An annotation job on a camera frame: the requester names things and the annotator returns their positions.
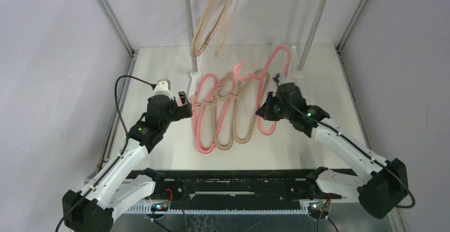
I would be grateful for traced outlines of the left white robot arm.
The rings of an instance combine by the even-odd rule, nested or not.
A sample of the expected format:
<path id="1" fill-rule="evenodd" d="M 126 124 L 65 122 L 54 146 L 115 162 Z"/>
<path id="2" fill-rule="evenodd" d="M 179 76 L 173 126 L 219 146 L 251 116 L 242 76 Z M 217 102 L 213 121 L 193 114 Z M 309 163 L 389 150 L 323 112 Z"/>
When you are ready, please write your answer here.
<path id="1" fill-rule="evenodd" d="M 129 185 L 122 182 L 161 142 L 172 122 L 190 118 L 192 105 L 185 92 L 176 101 L 170 91 L 157 91 L 148 99 L 147 111 L 126 134 L 124 147 L 97 175 L 78 191 L 68 190 L 62 198 L 63 216 L 57 227 L 73 231 L 110 231 L 115 221 L 146 196 L 165 194 L 162 174 L 151 168 L 141 172 Z"/>

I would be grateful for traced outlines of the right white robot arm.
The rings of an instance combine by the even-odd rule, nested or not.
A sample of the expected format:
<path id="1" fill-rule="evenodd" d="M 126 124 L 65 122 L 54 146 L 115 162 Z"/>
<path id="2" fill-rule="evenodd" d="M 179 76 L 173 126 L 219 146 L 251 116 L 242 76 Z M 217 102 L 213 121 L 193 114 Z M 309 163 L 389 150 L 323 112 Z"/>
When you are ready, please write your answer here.
<path id="1" fill-rule="evenodd" d="M 331 150 L 355 173 L 352 176 L 317 168 L 306 185 L 311 197 L 331 193 L 357 199 L 368 214 L 382 219 L 410 194 L 406 165 L 400 159 L 389 161 L 368 149 L 321 107 L 307 104 L 294 83 L 279 84 L 255 114 L 266 121 L 288 120 L 295 130 Z"/>

